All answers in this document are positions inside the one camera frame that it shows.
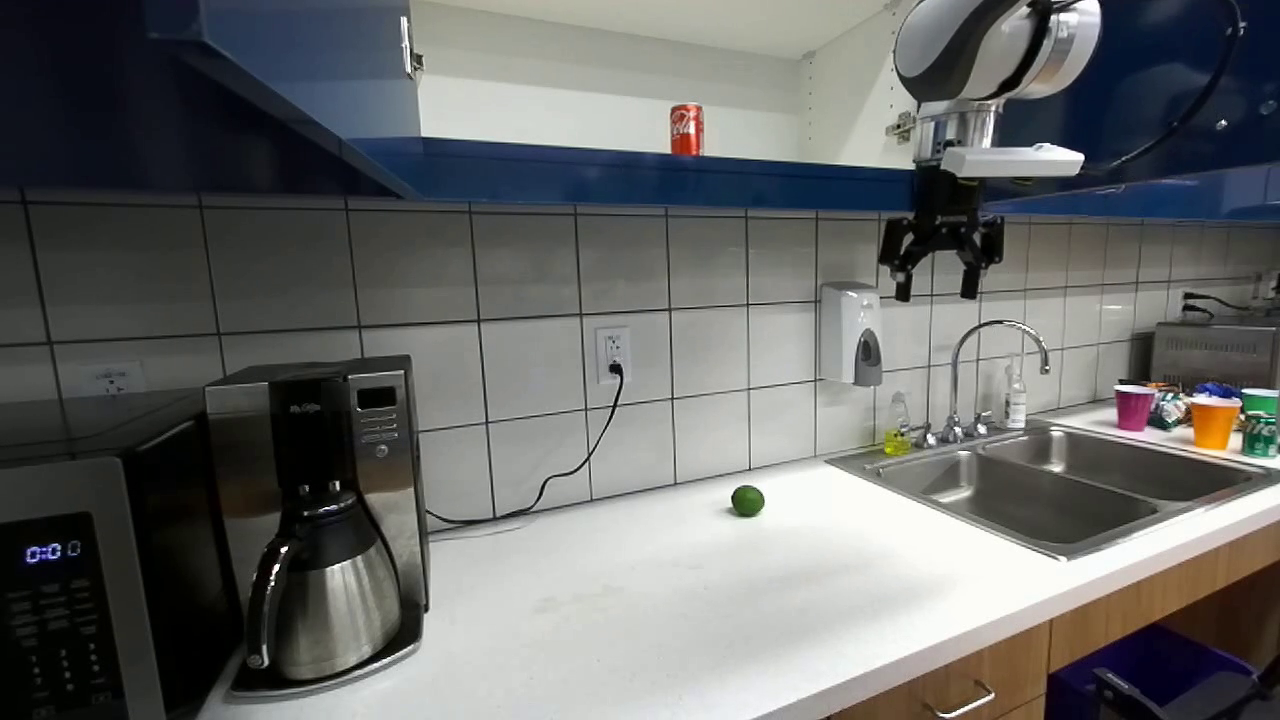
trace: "faucet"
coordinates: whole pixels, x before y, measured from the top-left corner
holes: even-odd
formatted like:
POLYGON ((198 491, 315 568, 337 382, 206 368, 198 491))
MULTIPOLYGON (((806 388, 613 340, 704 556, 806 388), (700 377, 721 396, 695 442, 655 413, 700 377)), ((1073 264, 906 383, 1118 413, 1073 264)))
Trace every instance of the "faucet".
POLYGON ((956 405, 960 405, 960 354, 975 332, 995 329, 995 325, 1024 332, 1039 347, 1039 377, 1047 377, 1047 347, 1045 347, 1039 332, 1034 332, 1030 325, 1015 325, 1015 319, 980 319, 980 325, 974 325, 956 340, 956 354, 951 354, 951 401, 947 401, 947 425, 946 425, 946 438, 941 438, 946 443, 963 443, 969 442, 969 432, 963 432, 963 425, 956 417, 956 405))

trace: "orange cup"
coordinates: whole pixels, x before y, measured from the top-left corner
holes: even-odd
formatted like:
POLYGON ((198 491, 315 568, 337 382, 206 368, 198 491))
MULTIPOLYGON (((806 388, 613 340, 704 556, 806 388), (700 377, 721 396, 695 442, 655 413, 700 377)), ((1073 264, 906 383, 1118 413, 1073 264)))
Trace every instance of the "orange cup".
POLYGON ((1231 432, 1242 425, 1242 401, 1196 396, 1194 408, 1196 408, 1194 413, 1194 443, 1196 449, 1227 449, 1231 432))

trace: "microwave control panel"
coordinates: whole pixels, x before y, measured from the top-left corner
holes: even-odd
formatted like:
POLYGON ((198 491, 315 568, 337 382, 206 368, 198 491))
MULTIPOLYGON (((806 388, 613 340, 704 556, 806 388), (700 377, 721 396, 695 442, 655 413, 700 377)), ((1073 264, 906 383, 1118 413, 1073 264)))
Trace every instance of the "microwave control panel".
POLYGON ((125 720, 91 516, 0 523, 0 709, 125 720))

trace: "green ball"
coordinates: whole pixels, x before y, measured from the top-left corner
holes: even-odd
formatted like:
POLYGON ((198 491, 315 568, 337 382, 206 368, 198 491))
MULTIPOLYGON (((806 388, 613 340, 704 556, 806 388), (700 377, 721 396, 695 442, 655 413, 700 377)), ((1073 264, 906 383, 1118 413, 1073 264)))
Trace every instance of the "green ball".
POLYGON ((765 514, 765 491, 758 483, 733 488, 733 514, 735 516, 761 516, 765 514))

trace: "carafe handle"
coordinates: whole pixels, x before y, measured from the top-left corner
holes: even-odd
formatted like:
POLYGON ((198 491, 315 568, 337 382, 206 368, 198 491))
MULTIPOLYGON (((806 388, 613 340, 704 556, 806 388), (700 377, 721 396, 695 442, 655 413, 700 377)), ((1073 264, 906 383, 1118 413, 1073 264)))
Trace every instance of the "carafe handle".
POLYGON ((271 638, 277 638, 277 614, 284 597, 284 577, 292 562, 292 539, 271 539, 263 562, 256 564, 254 597, 249 597, 249 667, 271 667, 271 638))

